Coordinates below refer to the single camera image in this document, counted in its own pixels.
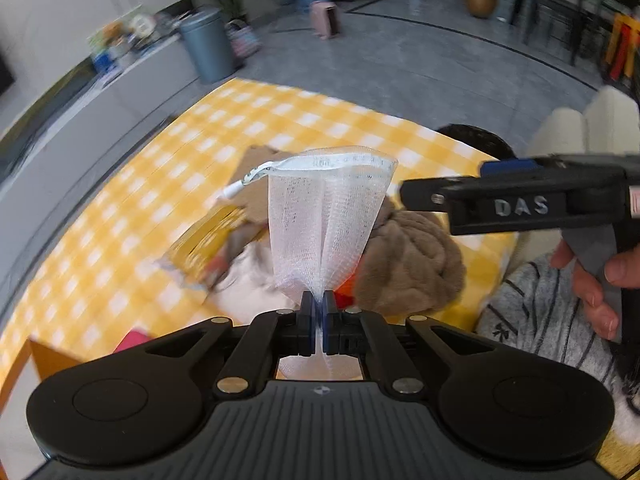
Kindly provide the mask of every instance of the mesh bag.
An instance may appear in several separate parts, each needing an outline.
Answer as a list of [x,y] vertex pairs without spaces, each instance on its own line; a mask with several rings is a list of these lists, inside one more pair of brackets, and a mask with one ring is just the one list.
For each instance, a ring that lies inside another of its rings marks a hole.
[[269,175],[276,284],[300,302],[321,300],[355,270],[397,162],[364,148],[323,148],[278,163]]

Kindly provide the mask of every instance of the metal screw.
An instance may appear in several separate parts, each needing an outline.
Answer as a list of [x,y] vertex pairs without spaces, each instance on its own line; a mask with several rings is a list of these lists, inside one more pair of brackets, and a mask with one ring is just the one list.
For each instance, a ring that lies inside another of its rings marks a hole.
[[249,387],[249,383],[242,377],[225,377],[224,379],[220,379],[216,386],[223,393],[239,394]]
[[416,394],[424,387],[424,384],[418,379],[403,377],[396,379],[392,386],[399,394]]

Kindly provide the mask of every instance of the gray trash can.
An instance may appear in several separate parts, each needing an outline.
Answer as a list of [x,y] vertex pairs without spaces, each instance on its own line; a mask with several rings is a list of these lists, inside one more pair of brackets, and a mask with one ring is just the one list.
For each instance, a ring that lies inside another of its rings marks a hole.
[[203,83],[215,83],[235,72],[234,52],[219,9],[211,7],[185,18],[179,30]]

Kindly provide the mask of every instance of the finger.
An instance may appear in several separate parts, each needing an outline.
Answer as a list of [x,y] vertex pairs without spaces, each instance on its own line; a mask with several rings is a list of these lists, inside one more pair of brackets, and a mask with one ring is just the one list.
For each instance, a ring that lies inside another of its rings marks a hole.
[[562,269],[574,259],[574,256],[574,252],[571,250],[571,247],[569,247],[569,244],[564,240],[560,240],[558,247],[556,247],[556,250],[551,255],[549,263],[556,269]]
[[640,246],[633,251],[616,254],[604,267],[609,283],[623,288],[640,288]]
[[616,336],[618,328],[618,315],[606,303],[599,306],[590,305],[587,302],[584,305],[584,315],[591,323],[594,332],[604,339],[613,339]]
[[598,307],[604,301],[602,286],[594,276],[584,270],[580,262],[575,263],[572,289],[578,298],[591,306]]

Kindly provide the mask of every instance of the gray ribbed panel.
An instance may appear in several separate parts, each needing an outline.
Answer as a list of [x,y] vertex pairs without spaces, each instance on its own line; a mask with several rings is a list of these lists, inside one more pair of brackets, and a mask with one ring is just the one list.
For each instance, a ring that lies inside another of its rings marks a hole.
[[[331,389],[319,395],[314,390]],[[33,480],[606,480],[594,463],[556,472],[505,470],[457,448],[429,410],[374,383],[271,381],[224,402],[183,448],[128,470],[50,462]]]

